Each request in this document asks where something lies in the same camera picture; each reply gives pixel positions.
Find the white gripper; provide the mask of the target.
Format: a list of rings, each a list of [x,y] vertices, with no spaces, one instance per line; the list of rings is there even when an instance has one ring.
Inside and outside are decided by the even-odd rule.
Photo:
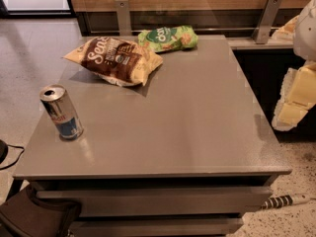
[[[293,41],[293,51],[304,60],[298,70],[289,68],[284,75],[280,99],[276,103],[272,126],[278,131],[289,131],[303,120],[316,105],[316,0],[277,29],[273,40]]]

